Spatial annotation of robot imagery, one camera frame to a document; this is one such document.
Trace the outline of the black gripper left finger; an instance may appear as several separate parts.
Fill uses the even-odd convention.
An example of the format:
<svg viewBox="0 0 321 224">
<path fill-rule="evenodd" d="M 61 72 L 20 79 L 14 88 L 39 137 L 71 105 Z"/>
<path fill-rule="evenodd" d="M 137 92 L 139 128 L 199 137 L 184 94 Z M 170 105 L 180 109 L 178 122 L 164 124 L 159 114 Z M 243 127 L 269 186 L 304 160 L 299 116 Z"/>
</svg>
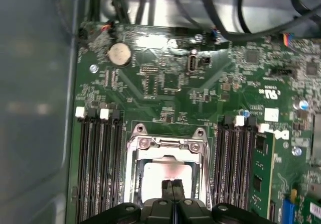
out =
<svg viewBox="0 0 321 224">
<path fill-rule="evenodd" d="M 105 210 L 82 223 L 172 223 L 174 182 L 162 182 L 162 197 L 149 199 L 144 207 L 126 202 Z"/>
</svg>

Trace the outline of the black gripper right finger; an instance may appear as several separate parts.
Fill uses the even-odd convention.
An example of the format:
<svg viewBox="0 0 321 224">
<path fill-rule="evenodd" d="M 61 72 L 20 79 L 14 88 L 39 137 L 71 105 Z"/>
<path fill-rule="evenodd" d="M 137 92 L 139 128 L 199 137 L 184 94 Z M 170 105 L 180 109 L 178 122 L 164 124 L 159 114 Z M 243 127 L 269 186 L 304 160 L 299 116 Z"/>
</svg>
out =
<svg viewBox="0 0 321 224">
<path fill-rule="evenodd" d="M 174 200 L 177 201 L 182 223 L 272 223 L 255 213 L 228 203 L 219 203 L 211 210 L 197 199 L 185 198 L 180 179 L 174 180 Z"/>
</svg>

